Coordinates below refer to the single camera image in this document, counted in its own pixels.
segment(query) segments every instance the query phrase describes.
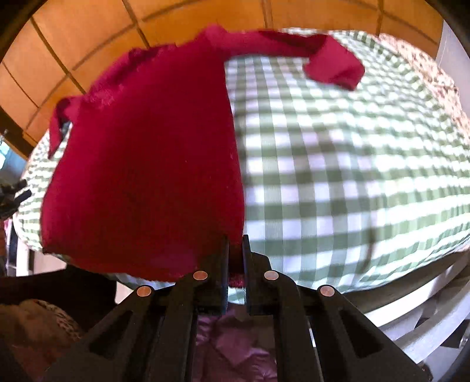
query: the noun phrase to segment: green and white checkered fabric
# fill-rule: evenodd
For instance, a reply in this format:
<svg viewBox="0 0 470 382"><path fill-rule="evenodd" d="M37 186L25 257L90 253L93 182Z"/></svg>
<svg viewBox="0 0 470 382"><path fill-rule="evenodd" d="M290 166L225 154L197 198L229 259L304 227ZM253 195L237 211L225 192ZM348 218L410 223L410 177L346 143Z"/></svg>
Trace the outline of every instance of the green and white checkered fabric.
<svg viewBox="0 0 470 382"><path fill-rule="evenodd" d="M401 56L365 32L331 35L366 68L355 91L307 79L303 58L234 58L226 81L252 250L300 285L347 292L468 244L470 151ZM36 195L30 205L37 214L23 206L20 214L37 219ZM231 289L229 300L243 303L243 290Z"/></svg>

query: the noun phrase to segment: gingham cloth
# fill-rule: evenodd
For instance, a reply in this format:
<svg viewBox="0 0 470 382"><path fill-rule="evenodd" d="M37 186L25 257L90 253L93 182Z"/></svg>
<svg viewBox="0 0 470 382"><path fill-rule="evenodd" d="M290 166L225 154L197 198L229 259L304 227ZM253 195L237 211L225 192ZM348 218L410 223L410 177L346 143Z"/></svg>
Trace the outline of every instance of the gingham cloth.
<svg viewBox="0 0 470 382"><path fill-rule="evenodd" d="M234 58L226 82L252 250L302 286L348 292L466 245L469 146L401 56L365 32L331 34L366 68L355 91L306 79L303 58ZM41 200L67 138L47 161L38 154L46 135L30 160L25 178L36 189L16 228L33 249L40 249ZM170 285L113 277L130 287ZM243 291L231 289L229 301L243 303Z"/></svg>

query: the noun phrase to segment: red garment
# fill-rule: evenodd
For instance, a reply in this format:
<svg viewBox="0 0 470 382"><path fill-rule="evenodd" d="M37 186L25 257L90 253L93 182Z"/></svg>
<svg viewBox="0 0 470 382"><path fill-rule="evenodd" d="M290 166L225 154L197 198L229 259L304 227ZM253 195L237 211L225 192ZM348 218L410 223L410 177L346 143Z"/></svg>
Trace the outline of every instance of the red garment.
<svg viewBox="0 0 470 382"><path fill-rule="evenodd" d="M347 89L364 74L326 35L213 26L180 47L130 51L88 94L56 107L50 154L61 123L73 129L43 200L44 250L89 271L175 281L227 235L231 271L241 272L243 187L224 61L245 54L309 57L308 77Z"/></svg>

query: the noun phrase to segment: checkered tablecloth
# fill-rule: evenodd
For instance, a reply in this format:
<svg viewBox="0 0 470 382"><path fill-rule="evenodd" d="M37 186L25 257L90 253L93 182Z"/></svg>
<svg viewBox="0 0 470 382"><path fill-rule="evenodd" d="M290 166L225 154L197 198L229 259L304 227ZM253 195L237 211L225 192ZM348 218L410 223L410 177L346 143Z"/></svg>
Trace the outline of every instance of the checkered tablecloth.
<svg viewBox="0 0 470 382"><path fill-rule="evenodd" d="M355 91L306 79L303 58L234 58L226 81L252 250L300 285L347 292L467 244L470 162L461 133L401 56L365 32L331 34L366 68ZM45 186L19 220L40 248L37 207L55 166L34 155L30 162L38 160L26 178ZM243 302L243 291L229 299Z"/></svg>

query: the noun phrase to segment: shiny purple fabric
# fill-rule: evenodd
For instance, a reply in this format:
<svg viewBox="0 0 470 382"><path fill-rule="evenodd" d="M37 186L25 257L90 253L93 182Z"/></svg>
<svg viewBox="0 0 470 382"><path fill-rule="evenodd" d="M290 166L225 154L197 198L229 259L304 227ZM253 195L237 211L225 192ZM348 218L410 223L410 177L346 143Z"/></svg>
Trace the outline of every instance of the shiny purple fabric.
<svg viewBox="0 0 470 382"><path fill-rule="evenodd" d="M193 382L277 381L270 319L243 310L230 304L225 316L199 317Z"/></svg>

